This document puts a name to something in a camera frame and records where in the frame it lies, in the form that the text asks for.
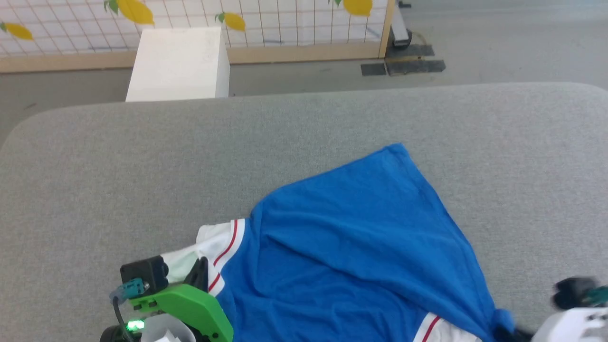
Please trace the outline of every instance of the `teal connector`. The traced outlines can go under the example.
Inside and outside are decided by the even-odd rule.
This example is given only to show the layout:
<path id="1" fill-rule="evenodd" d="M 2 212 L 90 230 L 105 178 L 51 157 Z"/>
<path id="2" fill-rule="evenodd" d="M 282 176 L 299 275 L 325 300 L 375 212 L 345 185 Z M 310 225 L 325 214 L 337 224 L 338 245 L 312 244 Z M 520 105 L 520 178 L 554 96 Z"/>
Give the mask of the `teal connector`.
<path id="1" fill-rule="evenodd" d="M 589 290 L 586 293 L 585 302 L 589 303 L 590 306 L 600 306 L 608 302 L 608 287 L 602 286 Z"/>
<path id="2" fill-rule="evenodd" d="M 118 305 L 121 305 L 127 299 L 133 299 L 142 295 L 149 287 L 148 284 L 143 282 L 142 278 L 132 279 L 121 286 L 118 286 L 116 290 L 110 293 L 110 302 L 112 302 L 114 298 L 118 298 Z"/>

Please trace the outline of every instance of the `black cable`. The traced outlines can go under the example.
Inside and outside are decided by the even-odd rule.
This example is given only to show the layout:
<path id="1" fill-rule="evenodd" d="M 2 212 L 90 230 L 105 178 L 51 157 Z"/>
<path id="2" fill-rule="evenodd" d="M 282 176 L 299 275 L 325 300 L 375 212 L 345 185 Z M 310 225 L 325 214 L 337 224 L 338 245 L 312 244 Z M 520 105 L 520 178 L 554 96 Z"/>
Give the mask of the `black cable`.
<path id="1" fill-rule="evenodd" d="M 133 340 L 133 336 L 131 336 L 131 332 L 126 329 L 125 321 L 122 319 L 122 315 L 120 314 L 120 309 L 118 308 L 118 297 L 114 297 L 112 299 L 112 305 L 114 306 L 114 313 L 116 314 L 116 319 L 118 320 L 118 324 L 122 329 L 122 335 L 128 342 L 135 342 Z"/>

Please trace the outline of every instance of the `green led light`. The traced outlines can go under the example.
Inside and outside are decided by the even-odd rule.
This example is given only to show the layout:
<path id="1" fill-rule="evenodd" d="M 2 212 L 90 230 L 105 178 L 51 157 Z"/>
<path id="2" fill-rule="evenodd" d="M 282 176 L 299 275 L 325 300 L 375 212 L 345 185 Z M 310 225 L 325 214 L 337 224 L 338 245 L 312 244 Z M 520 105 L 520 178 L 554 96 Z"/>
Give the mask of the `green led light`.
<path id="1" fill-rule="evenodd" d="M 126 328 L 129 331 L 141 330 L 141 329 L 143 329 L 143 326 L 144 326 L 144 323 L 141 320 L 130 321 L 129 323 L 126 324 Z"/>

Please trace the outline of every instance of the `red stripe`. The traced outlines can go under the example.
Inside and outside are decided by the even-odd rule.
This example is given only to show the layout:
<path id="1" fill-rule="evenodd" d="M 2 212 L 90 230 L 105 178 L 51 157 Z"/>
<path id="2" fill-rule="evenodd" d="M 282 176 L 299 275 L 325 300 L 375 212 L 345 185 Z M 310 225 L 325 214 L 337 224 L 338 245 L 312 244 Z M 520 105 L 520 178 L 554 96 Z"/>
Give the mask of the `red stripe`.
<path id="1" fill-rule="evenodd" d="M 220 254 L 215 261 L 213 262 L 213 266 L 218 264 L 219 258 L 223 257 L 226 255 L 226 253 L 228 253 L 228 251 L 232 248 L 232 245 L 234 244 L 234 240 L 237 239 L 237 225 L 238 220 L 234 220 L 234 230 L 232 231 L 232 240 L 230 240 L 230 245 L 228 245 L 228 247 L 226 248 L 225 251 L 222 252 L 222 254 Z M 219 272 L 218 275 L 215 276 L 215 279 L 213 280 L 213 282 L 211 283 L 211 285 L 209 285 L 209 289 L 207 291 L 211 291 L 211 289 L 215 286 L 215 284 L 217 284 L 217 282 L 219 281 Z"/>
<path id="2" fill-rule="evenodd" d="M 215 284 L 218 282 L 219 280 L 219 273 L 217 276 L 215 276 L 215 279 L 213 280 L 213 282 L 211 283 L 211 285 L 209 285 L 209 288 L 207 289 L 207 292 L 211 291 L 211 289 L 215 286 Z"/>
<path id="3" fill-rule="evenodd" d="M 430 331 L 433 330 L 433 327 L 435 327 L 435 324 L 437 323 L 437 321 L 439 321 L 439 316 L 436 316 L 435 319 L 433 319 L 433 321 L 430 323 L 429 330 L 426 331 L 426 334 L 424 335 L 422 342 L 426 342 L 426 340 L 429 339 Z"/>

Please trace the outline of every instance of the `lemon decoration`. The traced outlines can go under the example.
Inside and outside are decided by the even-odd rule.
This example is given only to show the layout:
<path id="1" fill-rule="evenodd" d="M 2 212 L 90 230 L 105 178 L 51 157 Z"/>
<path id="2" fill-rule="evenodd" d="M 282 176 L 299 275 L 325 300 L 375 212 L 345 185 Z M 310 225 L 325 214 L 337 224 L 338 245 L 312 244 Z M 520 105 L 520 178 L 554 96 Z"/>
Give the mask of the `lemon decoration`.
<path id="1" fill-rule="evenodd" d="M 145 4 L 137 0 L 105 0 L 103 9 L 107 12 L 108 7 L 116 14 L 118 11 L 127 19 L 136 24 L 154 24 L 154 15 Z"/>
<path id="2" fill-rule="evenodd" d="M 342 0 L 335 0 L 335 2 L 340 6 Z M 372 0 L 344 0 L 344 9 L 350 15 L 370 16 L 372 5 Z"/>
<path id="3" fill-rule="evenodd" d="M 0 30 L 10 33 L 13 36 L 20 38 L 20 39 L 34 40 L 34 37 L 32 36 L 32 33 L 30 32 L 30 30 L 26 29 L 25 27 L 23 27 L 19 24 L 0 23 Z"/>
<path id="4" fill-rule="evenodd" d="M 215 16 L 215 20 L 218 20 L 223 23 L 226 22 L 226 26 L 230 27 L 233 30 L 237 31 L 245 31 L 245 20 L 243 20 L 240 16 L 230 13 L 224 12 Z"/>

